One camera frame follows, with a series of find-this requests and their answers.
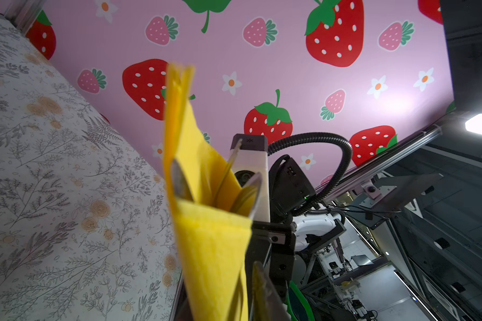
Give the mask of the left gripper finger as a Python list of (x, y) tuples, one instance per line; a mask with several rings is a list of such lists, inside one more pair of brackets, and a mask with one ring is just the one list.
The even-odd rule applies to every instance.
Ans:
[(253, 321), (291, 320), (287, 305), (282, 302), (269, 275), (260, 262), (253, 263), (252, 306), (250, 319)]

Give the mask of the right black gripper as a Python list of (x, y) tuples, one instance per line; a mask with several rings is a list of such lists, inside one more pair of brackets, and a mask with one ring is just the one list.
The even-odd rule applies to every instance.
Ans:
[(245, 259), (248, 301), (276, 296), (284, 301), (292, 281), (297, 245), (297, 225), (280, 200), (304, 202), (310, 184), (289, 155), (280, 157), (269, 172), (270, 222), (254, 221)]

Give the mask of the metal spoon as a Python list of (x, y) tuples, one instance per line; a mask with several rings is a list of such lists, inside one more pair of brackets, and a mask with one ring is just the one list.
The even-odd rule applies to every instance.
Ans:
[(256, 173), (245, 183), (230, 208), (233, 214), (253, 220), (261, 194), (262, 174)]

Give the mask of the yellow paper napkin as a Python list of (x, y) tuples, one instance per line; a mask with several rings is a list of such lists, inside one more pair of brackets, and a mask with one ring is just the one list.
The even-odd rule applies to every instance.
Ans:
[[(245, 253), (252, 221), (230, 208), (241, 187), (229, 173), (213, 205), (227, 162), (198, 128), (190, 91), (194, 67), (170, 64), (166, 70), (163, 168), (174, 235), (194, 320), (247, 320)], [(175, 196), (170, 166), (180, 164), (193, 201)]]

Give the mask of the metal fork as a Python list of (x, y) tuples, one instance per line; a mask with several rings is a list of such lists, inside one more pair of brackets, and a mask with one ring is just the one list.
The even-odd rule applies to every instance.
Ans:
[(219, 183), (219, 185), (218, 185), (218, 188), (217, 188), (217, 190), (216, 190), (216, 192), (215, 192), (215, 194), (214, 194), (214, 202), (213, 202), (213, 205), (214, 205), (215, 207), (218, 206), (218, 198), (219, 198), (220, 192), (221, 192), (221, 190), (222, 190), (222, 188), (223, 188), (223, 185), (224, 185), (224, 183), (225, 183), (225, 181), (226, 181), (226, 178), (229, 176), (229, 173), (232, 172), (231, 168), (232, 168), (232, 166), (233, 166), (233, 164), (234, 164), (234, 162), (235, 162), (235, 160), (236, 160), (236, 158), (237, 158), (237, 155), (238, 155), (238, 153), (239, 153), (239, 151), (240, 151), (241, 146), (242, 146), (242, 139), (238, 139), (237, 142), (236, 142), (236, 144), (235, 144), (235, 147), (231, 150), (231, 153), (230, 153), (228, 162), (227, 162), (227, 164), (226, 164), (226, 168), (225, 168), (225, 170), (224, 170), (224, 172), (223, 172), (223, 174), (222, 174), (222, 178), (221, 178), (220, 183)]

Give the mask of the metal knife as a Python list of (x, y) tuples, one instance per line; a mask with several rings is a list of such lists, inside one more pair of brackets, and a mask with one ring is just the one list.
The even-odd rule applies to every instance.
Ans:
[(170, 174), (173, 186), (172, 189), (175, 196), (187, 201), (193, 201), (194, 198), (190, 186), (188, 185), (184, 172), (176, 159), (171, 162)]

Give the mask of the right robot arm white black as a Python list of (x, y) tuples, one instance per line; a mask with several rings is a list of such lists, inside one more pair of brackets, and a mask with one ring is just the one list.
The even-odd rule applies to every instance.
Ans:
[(344, 214), (328, 210), (288, 216), (281, 223), (254, 221), (245, 262), (248, 300), (257, 292), (284, 300), (292, 284), (305, 286), (317, 252), (339, 239), (344, 223)]

